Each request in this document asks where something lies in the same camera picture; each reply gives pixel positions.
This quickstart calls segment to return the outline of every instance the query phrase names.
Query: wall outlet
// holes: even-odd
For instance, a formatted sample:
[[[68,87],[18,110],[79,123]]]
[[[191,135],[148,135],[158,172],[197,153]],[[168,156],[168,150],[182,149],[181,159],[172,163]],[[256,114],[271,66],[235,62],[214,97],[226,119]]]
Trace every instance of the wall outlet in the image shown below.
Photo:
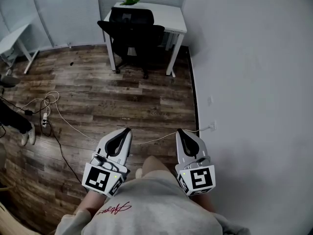
[[[43,117],[43,127],[44,128],[47,126],[47,120],[48,120],[48,115],[47,115],[47,113],[44,113],[44,117]]]
[[[211,131],[216,131],[216,128],[217,128],[217,126],[216,126],[216,121],[211,122],[211,123],[210,123],[210,130],[211,130]]]
[[[208,98],[207,98],[207,105],[208,106],[211,106],[213,104],[213,98],[212,98],[212,96],[209,96]]]

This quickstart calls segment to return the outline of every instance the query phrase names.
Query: shoe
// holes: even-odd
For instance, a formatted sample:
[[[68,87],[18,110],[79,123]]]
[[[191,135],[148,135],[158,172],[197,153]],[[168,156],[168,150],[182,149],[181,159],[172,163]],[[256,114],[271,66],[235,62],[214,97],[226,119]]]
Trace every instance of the shoe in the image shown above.
[[[136,178],[142,178],[142,168],[137,169],[135,177]]]
[[[26,145],[27,139],[28,139],[28,132],[26,132],[25,134],[22,134],[22,142],[21,142],[22,146]]]
[[[31,124],[31,130],[28,132],[29,142],[31,144],[34,144],[36,140],[35,126],[32,122],[30,124]]]

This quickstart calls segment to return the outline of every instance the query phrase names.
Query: black pants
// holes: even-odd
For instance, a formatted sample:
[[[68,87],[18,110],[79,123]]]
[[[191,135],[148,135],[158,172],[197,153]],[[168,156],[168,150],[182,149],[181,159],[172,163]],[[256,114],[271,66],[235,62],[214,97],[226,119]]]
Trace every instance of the black pants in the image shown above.
[[[0,100],[0,123],[5,126],[10,125],[14,127],[22,134],[31,130],[30,122],[20,114],[11,110],[2,100]]]

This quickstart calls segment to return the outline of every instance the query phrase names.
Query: power strip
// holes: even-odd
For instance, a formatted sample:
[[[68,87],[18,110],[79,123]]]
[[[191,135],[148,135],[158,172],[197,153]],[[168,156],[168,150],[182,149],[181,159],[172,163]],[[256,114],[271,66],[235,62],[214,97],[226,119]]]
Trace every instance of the power strip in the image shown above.
[[[42,125],[44,128],[47,125],[47,120],[48,120],[48,115],[47,115],[47,113],[44,113],[43,122],[42,122]]]

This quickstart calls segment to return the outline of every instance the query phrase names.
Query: desk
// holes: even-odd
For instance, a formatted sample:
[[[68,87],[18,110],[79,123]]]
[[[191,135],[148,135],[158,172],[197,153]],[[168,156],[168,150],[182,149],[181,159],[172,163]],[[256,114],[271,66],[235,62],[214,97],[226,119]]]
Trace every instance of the desk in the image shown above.
[[[155,4],[155,3],[144,3],[139,2],[131,6],[126,5],[120,5],[121,2],[117,2],[114,7],[122,7],[122,8],[134,8],[134,9],[148,9],[151,10],[153,13],[153,17],[155,20],[155,25],[160,25],[165,28],[165,32],[170,32],[173,34],[177,34],[177,42],[175,44],[175,48],[173,50],[170,63],[166,70],[166,75],[172,74],[173,77],[175,77],[175,74],[173,72],[173,65],[175,63],[181,42],[184,38],[184,35],[187,32],[187,28],[185,25],[184,18],[182,16],[182,12],[180,8],[168,6],[168,5],[162,5],[162,4]],[[104,21],[109,21],[111,12],[106,16]],[[108,48],[109,58],[112,70],[115,70],[115,60],[114,60],[114,53],[112,51],[112,40],[111,37],[104,32],[105,38],[106,38],[106,44]]]
[[[29,60],[29,63],[28,63],[28,65],[24,71],[24,74],[27,73],[29,67],[31,66],[32,62],[34,61],[36,55],[38,54],[38,51],[36,51],[35,54],[31,57],[29,52],[27,51],[25,45],[20,40],[20,36],[22,35],[22,33],[26,30],[26,28],[28,26],[29,26],[29,24],[26,24],[26,25],[22,26],[21,28],[18,28],[17,30],[11,32],[9,35],[7,35],[5,38],[3,38],[0,42],[0,55],[9,51],[15,43],[18,44],[21,51],[24,53],[24,55]]]

